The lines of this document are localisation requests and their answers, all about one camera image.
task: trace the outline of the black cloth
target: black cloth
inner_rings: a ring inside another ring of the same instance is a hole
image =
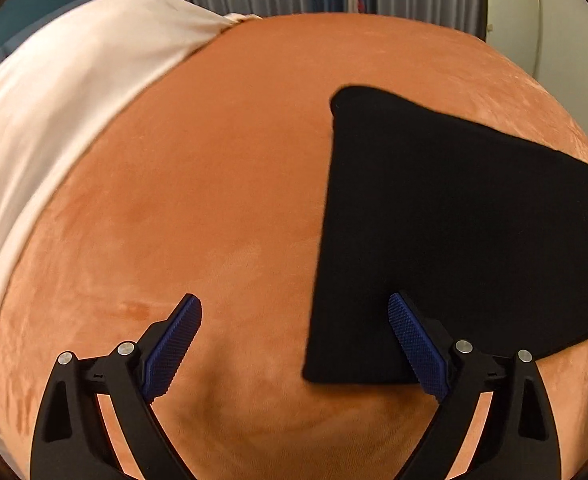
[[[414,382],[388,322],[399,290],[486,353],[588,338],[588,164],[375,88],[330,105],[303,377]]]

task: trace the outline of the round metal bolt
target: round metal bolt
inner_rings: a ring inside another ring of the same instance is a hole
[[[462,354],[469,354],[473,349],[474,347],[472,346],[472,343],[469,341],[465,341],[464,339],[456,341],[456,350],[458,350]]]
[[[134,343],[130,341],[126,341],[125,343],[121,343],[119,345],[119,349],[117,350],[121,355],[130,355],[134,351]]]
[[[530,354],[527,350],[519,350],[519,359],[524,363],[529,363],[532,361],[532,354]]]
[[[66,365],[72,360],[72,353],[71,352],[63,352],[61,355],[58,356],[58,364]]]

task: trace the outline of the blue textured pad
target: blue textured pad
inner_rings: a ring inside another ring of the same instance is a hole
[[[167,393],[200,327],[201,317],[200,301],[196,296],[191,296],[145,361],[141,394],[147,402]]]
[[[442,402],[449,392],[446,362],[398,293],[389,297],[388,318],[423,390]]]

